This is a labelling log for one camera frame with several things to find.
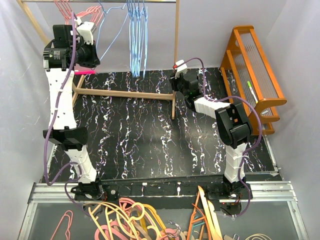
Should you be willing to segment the pink wire hanger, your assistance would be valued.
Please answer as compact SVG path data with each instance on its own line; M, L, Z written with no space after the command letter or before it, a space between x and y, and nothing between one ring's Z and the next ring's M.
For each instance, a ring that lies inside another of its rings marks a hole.
M64 18L65 24L68 24L72 16L72 8L68 0L53 0L55 6Z
M77 17L80 18L88 18L88 16L90 16L89 21L95 23L96 26L99 25L104 15L101 5L92 5L85 10L81 10L78 13L74 13Z

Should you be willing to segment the blue hanger hung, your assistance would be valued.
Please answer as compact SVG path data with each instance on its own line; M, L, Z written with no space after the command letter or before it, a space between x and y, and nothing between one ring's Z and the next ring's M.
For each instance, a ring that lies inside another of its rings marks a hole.
M144 63L144 57L145 57L145 17L143 15L143 4L139 4L140 7L140 68L139 70L141 71L141 65L142 62Z
M143 63L143 78L146 75L147 59L148 59L148 8L145 5L145 0L142 1L143 4L143 16L144 16L144 63Z
M135 0L128 1L130 7L130 67L133 77L139 75L139 20L140 20L140 3Z

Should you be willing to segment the light blue wire hanger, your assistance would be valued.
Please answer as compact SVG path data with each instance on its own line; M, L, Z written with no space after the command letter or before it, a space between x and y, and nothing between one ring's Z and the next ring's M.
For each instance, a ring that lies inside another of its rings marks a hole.
M140 40L140 35L141 35L141 14L140 14L140 4L135 3L135 37L136 37L136 71L137 71L137 77L140 75L140 45L141 45L141 40Z

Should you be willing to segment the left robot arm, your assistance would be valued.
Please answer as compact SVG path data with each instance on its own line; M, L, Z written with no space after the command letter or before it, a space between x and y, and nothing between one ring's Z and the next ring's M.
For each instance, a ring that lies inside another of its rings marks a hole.
M50 121L43 131L45 143L53 143L68 155L76 169L75 195L97 200L103 187L87 151L88 131L78 127L74 116L75 65L93 69L100 64L93 31L95 24L76 19L73 24L53 25L54 38L43 50L43 68L49 84Z

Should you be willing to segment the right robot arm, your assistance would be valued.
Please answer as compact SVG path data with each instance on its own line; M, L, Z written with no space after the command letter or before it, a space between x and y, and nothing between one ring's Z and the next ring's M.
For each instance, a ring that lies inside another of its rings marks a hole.
M170 76L171 88L182 93L188 109L215 119L218 135L225 146L226 159L222 180L206 185L205 190L212 200L225 198L252 198L251 188L246 184L242 163L250 137L252 125L241 103L233 104L209 99L201 93L199 80L187 80L187 64L184 60L175 62Z

